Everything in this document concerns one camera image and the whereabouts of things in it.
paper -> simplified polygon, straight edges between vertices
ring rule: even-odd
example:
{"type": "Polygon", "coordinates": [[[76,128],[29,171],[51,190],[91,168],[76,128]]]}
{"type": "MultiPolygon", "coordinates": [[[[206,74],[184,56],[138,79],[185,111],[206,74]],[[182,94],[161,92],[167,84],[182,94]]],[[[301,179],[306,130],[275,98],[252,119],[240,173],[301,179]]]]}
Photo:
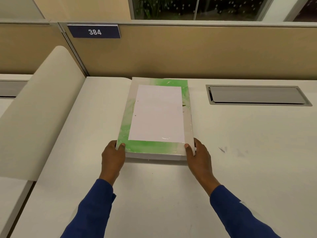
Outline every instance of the paper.
{"type": "Polygon", "coordinates": [[[184,143],[181,87],[139,85],[129,140],[184,143]]]}

white desk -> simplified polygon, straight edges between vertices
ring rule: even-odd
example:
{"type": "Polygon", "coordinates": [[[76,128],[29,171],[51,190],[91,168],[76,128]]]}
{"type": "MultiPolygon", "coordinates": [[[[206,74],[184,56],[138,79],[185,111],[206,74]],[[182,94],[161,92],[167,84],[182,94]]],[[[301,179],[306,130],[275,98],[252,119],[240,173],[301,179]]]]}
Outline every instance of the white desk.
{"type": "MultiPolygon", "coordinates": [[[[130,80],[88,77],[11,238],[56,238],[116,139],[130,80]]],[[[317,81],[189,80],[217,179],[280,236],[317,236],[317,81]],[[312,107],[210,105],[205,84],[298,85],[312,107]]],[[[185,163],[126,162],[105,237],[229,237],[185,163]]]]}
{"type": "MultiPolygon", "coordinates": [[[[0,80],[29,80],[32,75],[0,74],[0,80]]],[[[0,99],[0,117],[13,99],[0,99]]],[[[0,177],[0,238],[6,238],[28,194],[32,181],[0,177]]]]}

blue sleeve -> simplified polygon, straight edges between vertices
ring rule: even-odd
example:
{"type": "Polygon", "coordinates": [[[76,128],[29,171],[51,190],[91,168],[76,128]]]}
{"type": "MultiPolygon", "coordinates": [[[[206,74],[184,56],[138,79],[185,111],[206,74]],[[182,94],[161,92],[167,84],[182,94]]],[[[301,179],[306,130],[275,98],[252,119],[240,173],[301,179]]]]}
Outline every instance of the blue sleeve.
{"type": "Polygon", "coordinates": [[[223,185],[210,195],[210,204],[231,238],[278,238],[272,228],[256,219],[251,211],[223,185]]]}
{"type": "Polygon", "coordinates": [[[112,186],[98,179],[80,202],[74,219],[61,238],[104,238],[112,202],[116,195],[112,186]]]}

green and white box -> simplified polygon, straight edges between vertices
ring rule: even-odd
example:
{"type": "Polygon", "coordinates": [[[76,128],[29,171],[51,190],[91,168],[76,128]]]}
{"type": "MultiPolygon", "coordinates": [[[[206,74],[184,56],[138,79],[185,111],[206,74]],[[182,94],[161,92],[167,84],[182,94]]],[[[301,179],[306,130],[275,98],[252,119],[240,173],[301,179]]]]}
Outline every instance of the green and white box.
{"type": "Polygon", "coordinates": [[[126,157],[186,160],[184,144],[194,148],[187,80],[132,78],[117,148],[126,157]]]}

sign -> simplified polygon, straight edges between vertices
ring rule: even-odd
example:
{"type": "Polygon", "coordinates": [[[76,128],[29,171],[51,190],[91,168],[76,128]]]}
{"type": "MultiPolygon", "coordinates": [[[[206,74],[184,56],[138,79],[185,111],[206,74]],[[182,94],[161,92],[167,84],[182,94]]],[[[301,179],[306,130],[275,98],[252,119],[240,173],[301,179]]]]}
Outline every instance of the sign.
{"type": "Polygon", "coordinates": [[[118,25],[68,24],[74,38],[121,38],[118,25]]]}

